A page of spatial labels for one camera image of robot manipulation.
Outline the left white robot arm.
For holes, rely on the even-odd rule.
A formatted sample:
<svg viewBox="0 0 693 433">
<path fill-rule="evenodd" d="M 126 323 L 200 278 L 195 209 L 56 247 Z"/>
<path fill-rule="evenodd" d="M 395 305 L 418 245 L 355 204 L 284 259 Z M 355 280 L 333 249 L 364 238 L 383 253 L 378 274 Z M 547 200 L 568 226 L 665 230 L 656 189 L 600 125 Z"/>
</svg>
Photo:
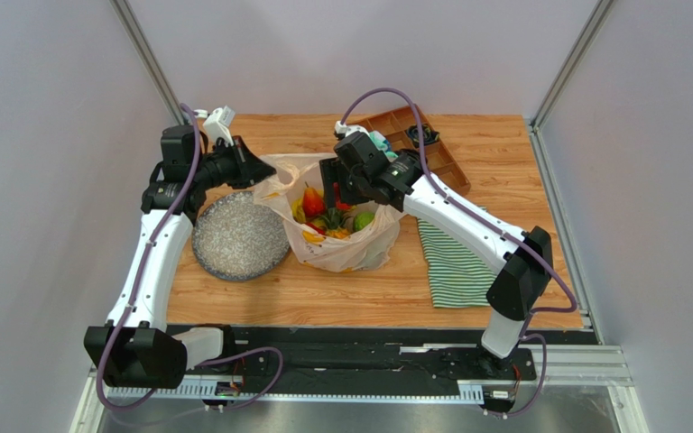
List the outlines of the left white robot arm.
<svg viewBox="0 0 693 433">
<path fill-rule="evenodd" d="M 275 170 L 224 125 L 178 125 L 162 132 L 162 159 L 142 194 L 141 233 L 131 269 L 102 326 L 84 347 L 97 388 L 175 389 L 185 373 L 222 355 L 226 328 L 167 332 L 166 309 L 187 240 L 210 189 L 247 189 Z"/>
</svg>

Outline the small pineapple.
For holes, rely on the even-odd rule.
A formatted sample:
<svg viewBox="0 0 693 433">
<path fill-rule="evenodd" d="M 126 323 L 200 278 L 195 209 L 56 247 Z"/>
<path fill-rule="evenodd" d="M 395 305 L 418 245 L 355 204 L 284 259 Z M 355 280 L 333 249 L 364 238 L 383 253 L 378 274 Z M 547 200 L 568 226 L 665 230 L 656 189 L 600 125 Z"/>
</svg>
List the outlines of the small pineapple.
<svg viewBox="0 0 693 433">
<path fill-rule="evenodd" d="M 347 228 L 347 212 L 337 207 L 327 209 L 318 217 L 318 221 L 323 227 L 325 236 L 345 239 L 351 235 L 351 231 Z"/>
</svg>

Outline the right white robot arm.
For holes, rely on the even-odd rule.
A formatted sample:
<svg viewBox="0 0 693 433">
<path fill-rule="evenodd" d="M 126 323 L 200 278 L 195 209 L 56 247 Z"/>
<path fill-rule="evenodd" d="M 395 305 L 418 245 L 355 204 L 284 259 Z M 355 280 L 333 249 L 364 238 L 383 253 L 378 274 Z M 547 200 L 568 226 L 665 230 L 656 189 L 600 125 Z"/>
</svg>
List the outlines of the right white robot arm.
<svg viewBox="0 0 693 433">
<path fill-rule="evenodd" d="M 506 359 L 518 345 L 536 300 L 547 288 L 552 267 L 549 234 L 525 231 L 490 215 L 428 171 L 415 149 L 390 160 L 369 135 L 353 132 L 319 163 L 325 202 L 375 203 L 432 224 L 479 257 L 494 273 L 486 293 L 492 313 L 480 346 Z"/>
</svg>

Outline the red bell pepper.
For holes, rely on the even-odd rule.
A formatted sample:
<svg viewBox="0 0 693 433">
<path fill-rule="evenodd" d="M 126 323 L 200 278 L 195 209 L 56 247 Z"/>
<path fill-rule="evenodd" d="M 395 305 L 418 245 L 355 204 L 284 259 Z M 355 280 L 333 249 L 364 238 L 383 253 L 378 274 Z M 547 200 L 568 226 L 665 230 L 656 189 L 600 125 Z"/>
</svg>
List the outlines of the red bell pepper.
<svg viewBox="0 0 693 433">
<path fill-rule="evenodd" d="M 334 194 L 335 206 L 327 207 L 323 194 L 307 186 L 301 199 L 301 208 L 304 211 L 307 226 L 321 235 L 343 239 L 351 235 L 347 228 L 347 220 L 348 212 L 352 208 L 342 202 L 337 185 L 334 186 Z"/>
</svg>

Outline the small red orange fruit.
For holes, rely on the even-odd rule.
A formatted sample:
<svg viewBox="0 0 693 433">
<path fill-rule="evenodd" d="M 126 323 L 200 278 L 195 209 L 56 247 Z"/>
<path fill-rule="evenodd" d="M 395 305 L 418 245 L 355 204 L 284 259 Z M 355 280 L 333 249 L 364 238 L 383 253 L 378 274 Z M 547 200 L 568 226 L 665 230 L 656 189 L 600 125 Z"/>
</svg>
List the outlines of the small red orange fruit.
<svg viewBox="0 0 693 433">
<path fill-rule="evenodd" d="M 314 218 L 323 215 L 327 211 L 327 206 L 324 198 L 317 189 L 305 184 L 306 188 L 303 191 L 301 198 L 301 207 L 306 218 Z"/>
</svg>

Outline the yellow banana bunch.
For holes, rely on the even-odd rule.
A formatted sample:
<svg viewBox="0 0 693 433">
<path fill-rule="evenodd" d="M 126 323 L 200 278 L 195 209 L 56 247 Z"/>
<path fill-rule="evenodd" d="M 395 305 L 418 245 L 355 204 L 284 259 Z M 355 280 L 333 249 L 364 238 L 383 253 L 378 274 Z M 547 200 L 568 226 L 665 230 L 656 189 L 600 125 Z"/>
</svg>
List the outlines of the yellow banana bunch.
<svg viewBox="0 0 693 433">
<path fill-rule="evenodd" d="M 324 235 L 325 232 L 323 230 L 323 227 L 322 227 L 321 223 L 318 221 L 319 216 L 316 216 L 314 218 L 306 218 L 305 217 L 304 211 L 302 210 L 302 207 L 301 207 L 301 198 L 296 199 L 293 202 L 293 204 L 291 205 L 291 212 L 292 212 L 294 220 L 299 224 L 302 224 L 302 225 L 308 226 L 309 228 L 312 228 L 319 235 Z"/>
</svg>

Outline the translucent beige plastic bag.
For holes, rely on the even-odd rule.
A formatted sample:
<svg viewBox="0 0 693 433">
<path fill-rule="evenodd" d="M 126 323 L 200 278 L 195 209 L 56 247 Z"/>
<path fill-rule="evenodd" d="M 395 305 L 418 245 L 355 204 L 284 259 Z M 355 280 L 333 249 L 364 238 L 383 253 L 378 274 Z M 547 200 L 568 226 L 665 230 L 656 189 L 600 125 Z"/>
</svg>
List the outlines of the translucent beige plastic bag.
<svg viewBox="0 0 693 433">
<path fill-rule="evenodd" d="M 285 234 L 297 260 L 328 272 L 376 270 L 389 261 L 389 252 L 400 233 L 404 214 L 393 207 L 368 202 L 356 206 L 351 215 L 374 213 L 368 227 L 344 239 L 318 233 L 295 221 L 292 205 L 306 186 L 323 190 L 319 162 L 333 153 L 277 153 L 261 160 L 276 173 L 254 187 L 254 203 L 265 206 L 282 218 Z"/>
</svg>

